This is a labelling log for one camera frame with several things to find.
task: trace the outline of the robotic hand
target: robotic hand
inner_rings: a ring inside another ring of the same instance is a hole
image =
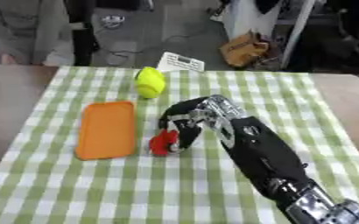
[[[171,106],[159,119],[161,132],[150,141],[156,156],[187,149],[205,123],[216,133],[240,171],[291,223],[359,224],[359,204],[335,204],[305,173],[295,152],[272,130],[227,98],[212,95]]]

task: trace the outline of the tennis ball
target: tennis ball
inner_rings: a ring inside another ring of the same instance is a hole
[[[144,98],[155,98],[165,89],[165,76],[153,67],[143,68],[135,77],[135,86]]]

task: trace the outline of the person's hand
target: person's hand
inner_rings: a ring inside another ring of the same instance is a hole
[[[10,66],[10,65],[16,65],[17,62],[12,55],[4,53],[0,55],[0,64],[5,66]]]

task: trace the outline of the red object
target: red object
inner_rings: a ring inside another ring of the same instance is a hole
[[[168,147],[171,144],[177,143],[178,132],[172,130],[167,132],[167,129],[163,129],[160,133],[150,140],[150,150],[155,156],[167,156]]]

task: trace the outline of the checkered tablecloth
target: checkered tablecloth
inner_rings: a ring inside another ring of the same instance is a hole
[[[208,129],[178,156],[146,153],[165,109],[211,94],[227,96],[277,131],[336,200],[359,201],[359,152],[308,74],[172,72],[165,92],[144,100],[132,86],[136,72],[58,71],[0,164],[0,223],[287,223]],[[75,158],[84,107],[123,100],[136,105],[136,154]]]

